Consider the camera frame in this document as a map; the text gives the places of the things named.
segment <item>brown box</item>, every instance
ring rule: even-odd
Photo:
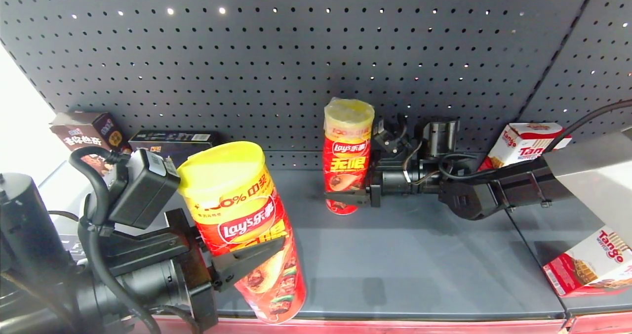
[[[109,113],[59,113],[50,123],[50,131],[66,144],[71,151],[86,146],[98,146],[106,150],[131,152],[120,127]],[[102,176],[112,169],[97,155],[88,155],[83,160]]]

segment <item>wafer image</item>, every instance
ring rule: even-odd
[[[575,275],[582,285],[587,285],[597,279],[596,273],[582,260],[574,259]]]
[[[628,244],[626,244],[626,242],[624,242],[623,239],[621,239],[621,237],[619,237],[619,235],[615,232],[608,234],[608,240],[614,245],[619,253],[630,250]]]
[[[329,180],[329,186],[334,192],[344,191],[351,186],[357,176],[354,174],[337,174]]]
[[[110,135],[108,142],[112,146],[118,146],[118,144],[122,142],[122,135],[118,131],[115,131],[114,133]]]
[[[254,293],[269,291],[278,278],[283,267],[283,251],[279,251],[273,257],[261,264],[248,274],[242,281],[247,289]]]
[[[625,280],[613,280],[609,278],[607,280],[595,282],[594,284],[591,284],[591,287],[596,287],[598,289],[618,290],[630,285],[632,285],[632,278],[626,278]]]
[[[490,161],[492,162],[492,166],[495,169],[499,169],[499,168],[505,166],[505,163],[503,163],[503,160],[497,158],[496,156],[490,158]]]

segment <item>black cable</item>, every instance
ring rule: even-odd
[[[123,286],[112,276],[108,267],[105,265],[101,247],[99,246],[99,233],[91,231],[88,235],[88,262],[92,266],[93,272],[97,275],[103,284],[112,291],[121,303],[128,307],[129,311],[143,321],[151,334],[160,334],[158,322],[151,316],[149,311],[145,309],[138,301],[127,292]]]
[[[65,210],[49,210],[48,214],[61,215],[62,217],[67,217],[70,220],[79,221],[79,217],[70,212],[66,212]]]
[[[447,159],[451,159],[451,158],[476,159],[478,157],[476,155],[464,154],[462,152],[452,152],[452,154],[446,154],[446,155],[442,156],[438,160],[438,170],[446,178],[458,179],[460,181],[463,181],[465,179],[472,179],[472,178],[477,178],[477,177],[481,177],[481,176],[487,176],[488,174],[493,174],[494,172],[496,172],[495,169],[489,169],[489,170],[482,170],[481,172],[474,172],[474,173],[471,173],[471,174],[466,174],[465,176],[458,176],[456,174],[451,174],[451,173],[447,172],[445,167],[443,167],[443,163],[445,163],[445,161]]]
[[[82,147],[70,153],[68,162],[72,167],[81,172],[92,185],[94,194],[97,198],[97,208],[93,215],[90,216],[90,222],[96,225],[102,225],[108,217],[109,192],[106,182],[101,178],[97,170],[93,169],[86,162],[81,160],[84,156],[96,154],[102,158],[109,158],[111,152],[97,146]]]
[[[183,311],[182,309],[178,307],[174,307],[173,305],[162,304],[162,305],[158,305],[156,307],[150,308],[149,312],[152,314],[160,314],[162,312],[175,314],[176,316],[180,317],[181,320],[185,321],[185,323],[189,325],[189,328],[191,329],[191,332],[193,334],[201,334],[201,329],[199,328],[199,324],[196,322],[196,320],[194,320],[194,317],[191,314],[187,313],[187,311]]]
[[[109,191],[108,186],[98,172],[81,160],[83,156],[90,154],[96,154],[105,158],[107,163],[117,163],[126,158],[125,156],[109,152],[101,147],[83,147],[76,149],[70,154],[70,165],[88,178],[97,199],[96,210],[92,215],[92,219],[89,219],[90,223],[92,223],[90,227],[95,229],[90,229],[89,231],[86,257],[88,258],[88,262],[90,262],[90,266],[92,266],[94,274],[101,279],[103,284],[112,291],[117,299],[123,303],[132,314],[145,323],[151,334],[160,334],[160,327],[158,327],[158,323],[154,320],[149,311],[138,303],[138,301],[118,283],[105,265],[101,247],[99,246],[99,227],[108,220]]]
[[[602,114],[605,114],[605,113],[608,113],[608,112],[612,112],[612,111],[614,111],[616,109],[621,109],[621,108],[626,108],[626,107],[632,107],[632,99],[619,100],[619,102],[608,104],[607,106],[603,106],[603,107],[597,109],[596,111],[592,111],[591,113],[588,113],[586,116],[584,116],[583,118],[581,118],[577,122],[573,123],[571,126],[567,127],[567,129],[564,130],[560,135],[556,136],[555,139],[553,139],[553,141],[551,141],[549,146],[547,146],[546,149],[544,149],[544,152],[542,152],[542,154],[545,154],[545,153],[550,152],[551,150],[553,150],[553,148],[555,146],[557,146],[557,144],[560,141],[564,140],[564,138],[566,138],[571,133],[573,133],[575,130],[579,129],[584,124],[586,124],[587,122],[590,122],[594,118],[596,118],[596,117],[598,117],[598,116],[600,116]]]
[[[68,309],[66,309],[63,305],[59,304],[56,299],[52,298],[45,289],[41,289],[35,284],[30,284],[27,280],[25,280],[25,276],[13,269],[4,271],[1,275],[3,278],[6,278],[12,282],[12,284],[16,285],[19,289],[26,291],[31,296],[34,296],[47,305],[49,309],[53,313],[57,314],[57,317],[59,317],[59,319],[61,319],[61,321],[63,321],[65,325],[72,330],[73,333],[81,332],[75,325],[75,321],[73,320],[73,316],[70,311],[68,311]]]

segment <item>printed food image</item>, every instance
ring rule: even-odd
[[[337,174],[329,181],[329,186],[334,192],[344,191],[354,183],[357,176],[354,174]]]
[[[347,205],[342,202],[333,202],[331,207],[334,209],[345,209],[347,208]]]
[[[254,293],[264,293],[275,285],[283,266],[283,251],[279,251],[261,266],[254,269],[246,278],[246,287]]]
[[[110,138],[108,141],[110,145],[118,146],[118,144],[120,144],[120,142],[122,141],[122,135],[118,131],[115,131],[114,133],[110,135]]]
[[[597,279],[596,273],[582,260],[575,260],[575,275],[582,285],[589,284]]]
[[[270,302],[270,314],[289,311],[296,294],[296,273],[296,256],[292,256],[283,267],[278,290]]]
[[[501,159],[499,159],[499,158],[493,157],[493,158],[490,158],[490,160],[492,161],[492,166],[495,169],[499,169],[499,168],[505,166],[505,163],[503,163],[503,161]]]
[[[632,278],[627,278],[625,280],[613,280],[610,278],[607,280],[601,280],[600,282],[595,282],[591,285],[591,287],[597,287],[599,289],[618,290],[630,285],[632,285]]]

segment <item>lay's logo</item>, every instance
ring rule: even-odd
[[[351,144],[335,142],[332,149],[336,154],[356,154],[358,152],[363,152],[364,149],[366,149],[366,143]]]
[[[219,236],[226,243],[241,243],[267,231],[275,219],[275,203],[271,197],[257,212],[219,224]]]

